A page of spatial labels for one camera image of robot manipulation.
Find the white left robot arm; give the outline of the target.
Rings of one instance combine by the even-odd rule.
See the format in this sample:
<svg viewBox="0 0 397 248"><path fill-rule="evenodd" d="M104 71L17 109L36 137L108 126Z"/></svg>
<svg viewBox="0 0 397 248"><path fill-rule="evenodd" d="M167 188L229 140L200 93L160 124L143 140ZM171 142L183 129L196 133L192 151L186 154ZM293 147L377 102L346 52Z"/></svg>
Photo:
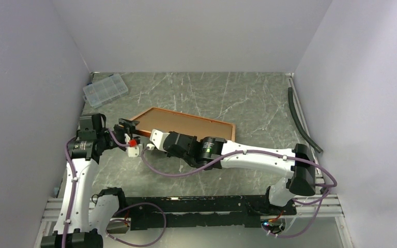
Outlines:
<svg viewBox="0 0 397 248"><path fill-rule="evenodd" d="M127 211L121 188L102 190L93 211L89 210L91 188L100 157L106 150L138 147L137 120L119 119L113 129L106 127L104 114L83 114L75 137L65 145L67 176L64 199L50 236L41 247L103 247L103 237L112 216Z"/></svg>

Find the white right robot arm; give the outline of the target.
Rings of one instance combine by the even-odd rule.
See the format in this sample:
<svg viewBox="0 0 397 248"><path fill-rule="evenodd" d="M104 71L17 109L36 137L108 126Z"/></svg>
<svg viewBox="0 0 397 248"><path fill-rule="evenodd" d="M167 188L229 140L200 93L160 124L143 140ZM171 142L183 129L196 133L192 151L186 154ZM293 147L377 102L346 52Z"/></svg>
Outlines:
<svg viewBox="0 0 397 248"><path fill-rule="evenodd" d="M264 199L264 209L277 214L295 196L313 196L316 193L314 159L308 146L271 149L247 146L221 137L195 136L174 131L158 133L150 139L158 150L168 156L183 159L194 168L243 168L270 172L280 180L270 187Z"/></svg>

